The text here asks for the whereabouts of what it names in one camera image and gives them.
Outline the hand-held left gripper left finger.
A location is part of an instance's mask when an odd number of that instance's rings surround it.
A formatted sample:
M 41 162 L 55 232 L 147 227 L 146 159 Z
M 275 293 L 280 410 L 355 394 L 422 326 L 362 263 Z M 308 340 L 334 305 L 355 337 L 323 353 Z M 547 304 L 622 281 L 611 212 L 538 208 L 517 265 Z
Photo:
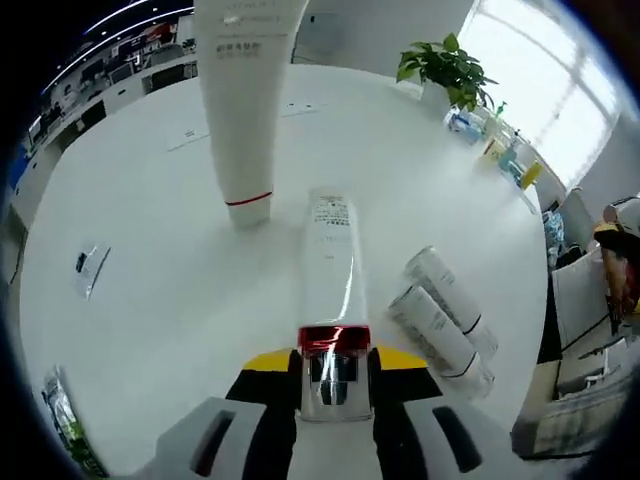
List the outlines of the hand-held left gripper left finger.
M 242 368 L 227 394 L 195 407 L 157 441 L 159 479 L 284 479 L 296 441 L 301 358 L 282 349 Z

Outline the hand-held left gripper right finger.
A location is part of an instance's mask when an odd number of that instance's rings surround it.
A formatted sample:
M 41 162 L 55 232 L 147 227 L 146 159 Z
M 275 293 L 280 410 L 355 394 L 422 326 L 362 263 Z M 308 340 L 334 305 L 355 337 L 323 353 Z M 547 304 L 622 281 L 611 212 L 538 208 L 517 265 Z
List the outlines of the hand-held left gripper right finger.
M 376 347 L 368 356 L 373 439 L 385 479 L 514 479 L 507 433 L 461 397 L 444 394 L 426 362 Z

